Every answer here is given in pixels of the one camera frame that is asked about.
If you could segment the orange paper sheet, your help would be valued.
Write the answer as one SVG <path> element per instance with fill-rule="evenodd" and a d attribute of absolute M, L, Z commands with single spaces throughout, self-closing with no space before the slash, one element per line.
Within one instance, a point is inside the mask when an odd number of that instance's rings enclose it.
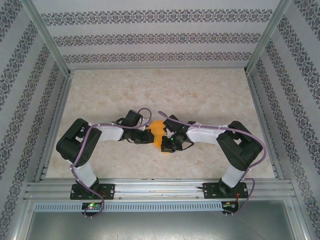
<path fill-rule="evenodd" d="M 162 137 L 167 137 L 167 133 L 164 130 L 165 125 L 161 120 L 155 120 L 147 127 L 148 130 L 154 135 L 153 145 L 161 150 Z"/>

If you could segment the grey metal sheet tray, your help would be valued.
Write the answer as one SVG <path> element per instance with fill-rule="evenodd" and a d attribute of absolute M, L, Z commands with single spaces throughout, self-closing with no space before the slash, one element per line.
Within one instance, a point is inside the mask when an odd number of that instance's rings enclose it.
<path fill-rule="evenodd" d="M 294 200 L 250 201 L 219 211 L 105 212 L 93 219 L 62 202 L 28 202 L 12 240 L 312 240 Z"/>

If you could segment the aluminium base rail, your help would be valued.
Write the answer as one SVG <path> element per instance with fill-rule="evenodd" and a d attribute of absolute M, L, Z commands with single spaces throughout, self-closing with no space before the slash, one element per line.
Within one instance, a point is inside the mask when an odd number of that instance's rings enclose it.
<path fill-rule="evenodd" d="M 32 202 L 67 202 L 74 179 L 46 178 L 26 185 L 23 200 Z M 217 179 L 125 179 L 102 178 L 102 184 L 114 184 L 114 200 L 123 202 L 160 202 L 204 200 L 203 183 L 216 183 Z M 291 180 L 257 178 L 245 181 L 252 191 L 250 200 L 295 200 L 297 194 Z"/>

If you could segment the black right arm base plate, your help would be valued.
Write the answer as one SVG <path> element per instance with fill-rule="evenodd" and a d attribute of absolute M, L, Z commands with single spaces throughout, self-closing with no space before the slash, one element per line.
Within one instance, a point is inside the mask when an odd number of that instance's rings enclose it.
<path fill-rule="evenodd" d="M 244 199 L 249 196 L 245 182 L 239 182 L 235 187 L 229 187 L 222 181 L 204 182 L 198 188 L 203 190 L 205 199 L 235 199 L 237 196 Z"/>

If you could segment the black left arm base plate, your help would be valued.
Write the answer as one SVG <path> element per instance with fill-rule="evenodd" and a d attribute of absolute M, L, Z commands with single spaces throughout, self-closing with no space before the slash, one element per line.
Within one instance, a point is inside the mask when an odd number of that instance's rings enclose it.
<path fill-rule="evenodd" d="M 114 193 L 115 193 L 115 185 L 114 184 L 107 184 L 107 183 L 100 183 L 96 186 L 93 186 L 93 191 L 103 197 L 104 200 L 113 200 Z M 88 191 L 79 183 L 75 183 L 71 187 L 70 192 L 70 199 L 71 200 L 98 200 L 96 194 Z"/>

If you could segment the aluminium wall-foot rail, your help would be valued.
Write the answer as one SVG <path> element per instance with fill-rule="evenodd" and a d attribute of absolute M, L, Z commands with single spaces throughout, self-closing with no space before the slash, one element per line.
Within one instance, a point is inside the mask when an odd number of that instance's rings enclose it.
<path fill-rule="evenodd" d="M 229 69 L 242 69 L 245 70 L 246 68 L 244 66 L 111 66 L 111 67 L 70 67 L 70 72 L 75 71 L 90 71 L 90 70 L 149 70 L 149 69 L 223 69 L 223 70 L 229 70 Z"/>

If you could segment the aluminium frame post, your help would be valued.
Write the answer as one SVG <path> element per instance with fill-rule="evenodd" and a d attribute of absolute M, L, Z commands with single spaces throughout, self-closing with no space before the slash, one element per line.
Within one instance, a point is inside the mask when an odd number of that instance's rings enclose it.
<path fill-rule="evenodd" d="M 50 53 L 52 54 L 55 62 L 59 66 L 62 74 L 65 77 L 69 77 L 71 70 L 68 68 L 68 65 L 63 58 L 53 36 L 51 35 L 45 21 L 43 20 L 41 14 L 39 13 L 35 3 L 33 0 L 20 0 L 22 3 L 25 11 L 27 12 L 28 16 L 30 17 L 31 21 L 34 23 L 37 31 L 39 32 L 41 38 L 43 39 L 44 43 L 48 47 Z"/>
<path fill-rule="evenodd" d="M 287 8 L 291 2 L 292 0 L 279 0 L 277 7 L 275 8 L 265 30 L 263 31 L 256 47 L 254 48 L 248 60 L 247 65 L 244 68 L 244 72 L 246 75 L 248 75 L 255 67 L 257 61 L 259 60 L 259 57 L 265 49 L 265 46 L 271 39 L 275 29 L 277 28 L 277 25 L 287 11 Z"/>

